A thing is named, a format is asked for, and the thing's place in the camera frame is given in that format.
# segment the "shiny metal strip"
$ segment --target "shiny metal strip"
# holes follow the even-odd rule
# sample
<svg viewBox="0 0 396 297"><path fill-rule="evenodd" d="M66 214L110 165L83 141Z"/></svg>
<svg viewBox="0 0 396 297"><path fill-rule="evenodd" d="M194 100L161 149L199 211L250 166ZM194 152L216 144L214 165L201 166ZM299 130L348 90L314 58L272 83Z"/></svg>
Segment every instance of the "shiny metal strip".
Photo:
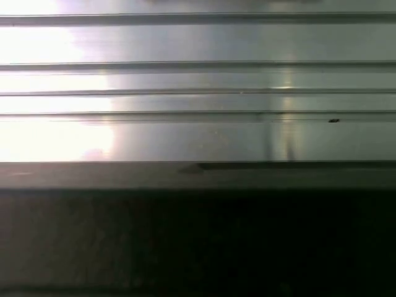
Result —
<svg viewBox="0 0 396 297"><path fill-rule="evenodd" d="M0 114L396 111L396 94L164 94L0 97Z"/></svg>
<svg viewBox="0 0 396 297"><path fill-rule="evenodd" d="M393 0L13 0L2 15L340 13L396 11Z"/></svg>
<svg viewBox="0 0 396 297"><path fill-rule="evenodd" d="M0 64L391 61L395 31L396 24L0 27Z"/></svg>
<svg viewBox="0 0 396 297"><path fill-rule="evenodd" d="M396 123L2 122L0 162L381 161Z"/></svg>
<svg viewBox="0 0 396 297"><path fill-rule="evenodd" d="M384 93L396 92L395 81L396 72L325 73L280 71L262 73L74 75L29 75L28 72L8 72L3 75L0 73L0 95L244 92Z"/></svg>
<svg viewBox="0 0 396 297"><path fill-rule="evenodd" d="M396 123L269 124L266 161L386 161L396 159Z"/></svg>
<svg viewBox="0 0 396 297"><path fill-rule="evenodd" d="M5 122L0 162L257 161L259 123Z"/></svg>

